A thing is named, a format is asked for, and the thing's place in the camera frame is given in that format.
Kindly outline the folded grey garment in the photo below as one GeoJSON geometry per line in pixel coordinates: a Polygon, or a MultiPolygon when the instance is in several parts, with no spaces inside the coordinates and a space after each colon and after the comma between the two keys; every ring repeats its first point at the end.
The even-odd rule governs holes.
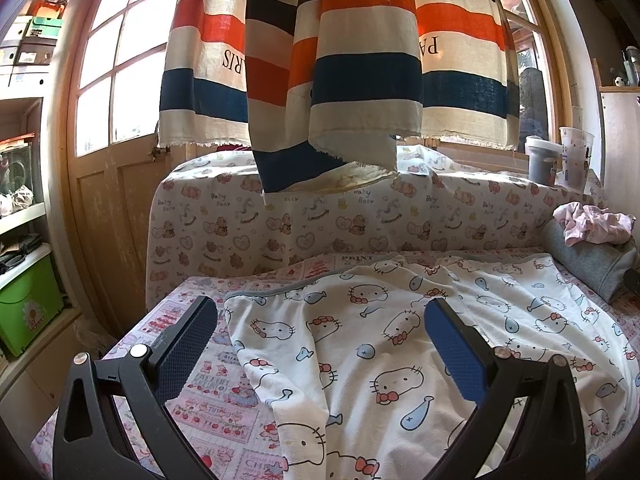
{"type": "Polygon", "coordinates": [[[567,246],[563,229],[551,220],[541,231],[541,245],[604,301],[622,292],[639,295],[639,249],[633,237],[624,244],[578,242],[567,246]]]}

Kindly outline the white cabinet side panel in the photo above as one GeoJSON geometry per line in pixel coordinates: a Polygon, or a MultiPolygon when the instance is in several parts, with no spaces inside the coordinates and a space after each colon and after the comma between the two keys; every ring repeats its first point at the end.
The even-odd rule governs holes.
{"type": "Polygon", "coordinates": [[[608,206],[639,218],[639,88],[601,87],[600,98],[608,206]]]}

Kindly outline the white shelf unit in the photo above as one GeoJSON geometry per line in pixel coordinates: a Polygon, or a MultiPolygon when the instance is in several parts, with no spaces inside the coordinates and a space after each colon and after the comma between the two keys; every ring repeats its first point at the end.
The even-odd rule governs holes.
{"type": "Polygon", "coordinates": [[[4,356],[1,393],[6,394],[41,351],[80,315],[66,296],[49,243],[47,207],[41,189],[39,168],[41,96],[11,96],[1,93],[1,196],[12,211],[1,218],[1,238],[16,255],[17,264],[1,273],[1,289],[34,263],[49,256],[64,308],[40,332],[20,356],[4,356]]]}

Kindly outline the baby bear patterned headboard cover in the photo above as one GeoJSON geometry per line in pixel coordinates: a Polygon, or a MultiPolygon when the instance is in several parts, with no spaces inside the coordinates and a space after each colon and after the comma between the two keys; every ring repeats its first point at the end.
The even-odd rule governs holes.
{"type": "Polygon", "coordinates": [[[533,247],[557,206],[585,193],[478,171],[421,145],[398,150],[393,177],[336,194],[265,194],[254,157],[223,151],[185,162],[152,200],[145,304],[192,276],[237,278],[323,254],[533,247]]]}

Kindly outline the white Hello Kitty pants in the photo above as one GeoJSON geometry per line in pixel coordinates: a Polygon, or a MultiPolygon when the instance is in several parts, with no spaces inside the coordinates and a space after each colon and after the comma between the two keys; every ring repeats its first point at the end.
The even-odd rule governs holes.
{"type": "Polygon", "coordinates": [[[639,416],[639,361],[623,331],[547,254],[521,261],[404,257],[224,300],[250,385],[272,411],[288,479],[416,479],[452,445],[473,405],[427,335],[433,299],[514,358],[567,360],[588,468],[639,416]]]}

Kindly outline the green storage bin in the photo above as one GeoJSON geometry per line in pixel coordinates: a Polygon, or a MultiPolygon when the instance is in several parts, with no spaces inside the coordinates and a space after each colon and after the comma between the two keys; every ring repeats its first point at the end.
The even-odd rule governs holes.
{"type": "Polygon", "coordinates": [[[0,334],[11,356],[20,356],[64,308],[51,258],[45,256],[1,289],[0,334]]]}

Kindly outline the folded pink garment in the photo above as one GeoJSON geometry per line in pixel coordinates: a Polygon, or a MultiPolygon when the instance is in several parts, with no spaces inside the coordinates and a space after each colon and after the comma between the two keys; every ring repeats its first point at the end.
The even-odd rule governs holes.
{"type": "Polygon", "coordinates": [[[620,245],[630,241],[637,218],[631,214],[611,212],[608,208],[571,202],[553,211],[559,223],[565,245],[578,243],[620,245]]]}

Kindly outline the wooden door with window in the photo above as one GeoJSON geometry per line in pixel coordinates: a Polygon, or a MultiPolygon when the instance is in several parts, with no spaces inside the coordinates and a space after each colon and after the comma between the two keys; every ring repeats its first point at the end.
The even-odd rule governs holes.
{"type": "Polygon", "coordinates": [[[183,151],[157,144],[177,0],[79,0],[70,32],[66,162],[73,251],[94,315],[119,336],[142,318],[150,209],[183,151]]]}

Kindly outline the striped hanging curtain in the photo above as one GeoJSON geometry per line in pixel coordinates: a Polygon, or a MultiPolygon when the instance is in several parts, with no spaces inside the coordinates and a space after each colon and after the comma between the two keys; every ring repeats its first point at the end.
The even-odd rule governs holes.
{"type": "Polygon", "coordinates": [[[244,145],[267,193],[387,178],[397,142],[514,148],[500,0],[178,0],[158,142],[244,145]]]}

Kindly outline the stacked shoe boxes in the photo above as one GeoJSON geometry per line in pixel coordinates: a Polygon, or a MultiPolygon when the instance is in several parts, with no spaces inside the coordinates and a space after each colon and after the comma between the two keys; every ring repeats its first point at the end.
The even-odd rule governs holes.
{"type": "Polygon", "coordinates": [[[40,88],[61,35],[65,3],[36,0],[25,4],[1,40],[1,87],[40,88]]]}

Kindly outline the grey lidded jar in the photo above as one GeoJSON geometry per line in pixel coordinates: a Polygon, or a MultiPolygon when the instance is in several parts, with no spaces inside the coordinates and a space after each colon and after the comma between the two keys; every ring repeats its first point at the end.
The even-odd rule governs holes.
{"type": "Polygon", "coordinates": [[[528,178],[542,185],[555,184],[559,160],[563,148],[560,144],[528,136],[525,141],[525,154],[528,156],[528,178]]]}

